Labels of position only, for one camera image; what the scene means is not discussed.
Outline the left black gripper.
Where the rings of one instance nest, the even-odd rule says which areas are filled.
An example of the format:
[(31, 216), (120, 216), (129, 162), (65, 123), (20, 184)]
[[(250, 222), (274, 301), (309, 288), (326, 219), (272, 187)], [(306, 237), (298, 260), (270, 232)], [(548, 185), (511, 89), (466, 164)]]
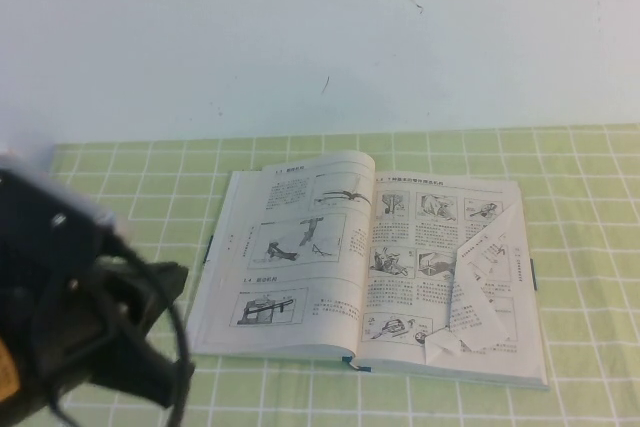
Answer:
[(161, 407), (187, 395), (194, 362), (170, 360), (146, 336), (183, 293), (189, 269), (147, 264), (165, 296), (128, 269), (101, 266), (69, 279), (43, 302), (45, 274), (1, 276), (1, 394), (48, 397), (83, 382), (142, 397)]

